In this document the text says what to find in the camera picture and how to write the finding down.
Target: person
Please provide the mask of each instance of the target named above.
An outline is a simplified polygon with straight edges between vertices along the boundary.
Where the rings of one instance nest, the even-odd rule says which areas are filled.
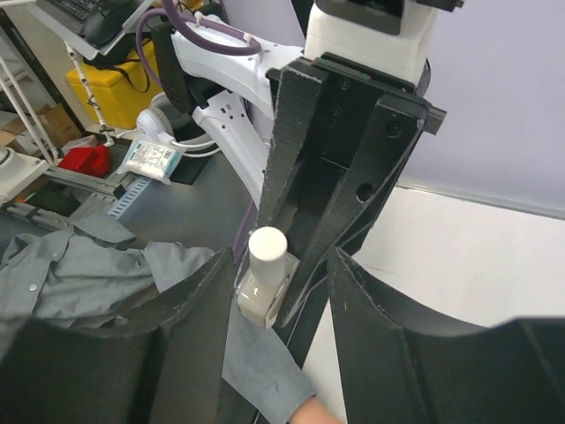
[[[223,379],[271,424],[339,424],[272,329],[248,321],[234,304]]]

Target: yellow box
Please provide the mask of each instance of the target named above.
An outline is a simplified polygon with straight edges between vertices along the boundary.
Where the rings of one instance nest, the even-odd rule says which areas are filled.
[[[153,43],[149,42],[146,44],[143,50],[151,68],[157,73],[157,62]],[[137,52],[133,50],[127,58],[139,59],[139,56]],[[139,113],[149,106],[151,99],[153,99],[156,94],[162,91],[159,84],[150,79],[150,88],[146,93],[140,93],[147,87],[146,74],[140,62],[126,62],[116,66],[116,68],[119,67],[128,73],[130,80],[137,90],[132,87],[132,84],[130,84],[119,71],[98,70],[87,64],[83,64],[82,67],[94,96],[96,96],[96,101],[100,105],[104,119],[110,126],[125,129],[134,128],[135,120]],[[87,90],[80,82],[77,70],[73,69],[68,72],[66,78],[87,110],[88,115],[90,115],[95,122],[98,122],[94,108],[87,104]]]

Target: ear cushion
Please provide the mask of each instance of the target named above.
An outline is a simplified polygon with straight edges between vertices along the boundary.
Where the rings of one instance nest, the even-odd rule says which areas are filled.
[[[159,93],[151,101],[150,108],[157,108],[162,110],[162,112],[169,119],[170,125],[174,130],[183,128],[189,125],[192,121],[192,117],[188,113],[183,113],[178,111],[170,102],[169,98],[165,93]]]
[[[174,135],[173,127],[170,124],[170,121],[167,118],[167,115],[165,115],[165,112],[163,112],[162,110],[160,110],[158,108],[154,108],[153,106],[149,106],[149,110],[155,115],[155,117],[157,119],[159,119],[161,121],[161,123],[163,124],[163,126],[165,128],[165,132],[169,135]]]

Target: black strap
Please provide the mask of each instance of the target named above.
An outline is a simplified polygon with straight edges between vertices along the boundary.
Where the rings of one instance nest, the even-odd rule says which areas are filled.
[[[129,62],[129,63],[132,63],[132,62],[140,63],[141,61],[140,61],[139,59],[127,59],[127,60],[124,60],[124,61],[123,61],[124,64],[127,64],[128,62]],[[145,73],[145,89],[143,89],[143,90],[140,90],[140,89],[138,89],[137,87],[135,87],[135,85],[133,84],[132,79],[130,78],[130,75],[129,75],[126,71],[124,71],[122,68],[119,68],[119,67],[117,67],[117,66],[113,66],[113,65],[111,65],[111,64],[102,65],[102,66],[100,66],[100,65],[95,65],[94,67],[95,67],[96,69],[101,70],[101,71],[108,70],[108,71],[117,71],[117,72],[120,72],[120,73],[122,74],[122,76],[127,80],[127,82],[130,83],[130,85],[133,87],[133,89],[134,89],[135,91],[137,91],[138,93],[142,94],[142,95],[143,95],[144,93],[146,93],[147,91],[149,91],[149,88],[151,88],[151,79],[149,78],[149,74],[147,74],[147,71],[145,70],[145,67],[143,67],[143,66],[141,66],[141,69],[143,69],[143,73]]]

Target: white cap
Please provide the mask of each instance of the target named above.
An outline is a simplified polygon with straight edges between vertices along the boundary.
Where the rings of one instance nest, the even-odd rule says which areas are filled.
[[[250,269],[260,285],[278,287],[286,275],[287,241],[275,227],[261,227],[249,238]]]

